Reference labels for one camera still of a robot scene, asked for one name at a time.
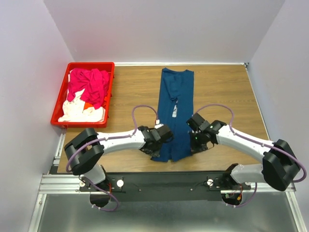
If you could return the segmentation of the blue printed t shirt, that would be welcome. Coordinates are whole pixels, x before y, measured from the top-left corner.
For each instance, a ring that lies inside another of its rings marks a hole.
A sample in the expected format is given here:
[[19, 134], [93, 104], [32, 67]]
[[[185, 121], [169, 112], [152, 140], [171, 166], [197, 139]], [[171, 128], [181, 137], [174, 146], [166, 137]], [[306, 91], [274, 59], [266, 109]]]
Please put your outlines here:
[[186, 121], [193, 114], [193, 98], [193, 71], [162, 69], [157, 112], [160, 122], [168, 125], [174, 139], [163, 144], [159, 157], [151, 160], [176, 162], [191, 155], [190, 127]]

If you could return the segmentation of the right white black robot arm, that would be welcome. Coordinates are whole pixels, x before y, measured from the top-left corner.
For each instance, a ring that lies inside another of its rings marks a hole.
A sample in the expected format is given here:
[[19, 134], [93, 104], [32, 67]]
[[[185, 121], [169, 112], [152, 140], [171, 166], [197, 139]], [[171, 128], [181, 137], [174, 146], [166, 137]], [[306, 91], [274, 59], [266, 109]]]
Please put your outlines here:
[[191, 128], [189, 134], [193, 154], [208, 150], [207, 144], [212, 143], [233, 148], [259, 162], [250, 165], [231, 164], [215, 180], [222, 188], [234, 189], [244, 183], [266, 183], [275, 190], [285, 191], [301, 169], [291, 147], [284, 140], [273, 142], [259, 139], [219, 120], [209, 123], [198, 113], [186, 123]]

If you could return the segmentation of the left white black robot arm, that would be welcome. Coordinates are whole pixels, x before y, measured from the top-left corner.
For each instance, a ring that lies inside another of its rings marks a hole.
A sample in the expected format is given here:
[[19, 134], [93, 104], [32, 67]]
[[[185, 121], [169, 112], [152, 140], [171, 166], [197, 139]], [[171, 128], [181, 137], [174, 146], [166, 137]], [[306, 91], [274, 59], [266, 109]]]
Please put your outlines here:
[[165, 124], [153, 128], [139, 126], [133, 130], [116, 133], [102, 133], [87, 128], [64, 147], [68, 159], [66, 171], [81, 176], [97, 191], [107, 185], [107, 174], [99, 159], [106, 154], [139, 150], [152, 157], [158, 157], [163, 144], [172, 141], [174, 135]]

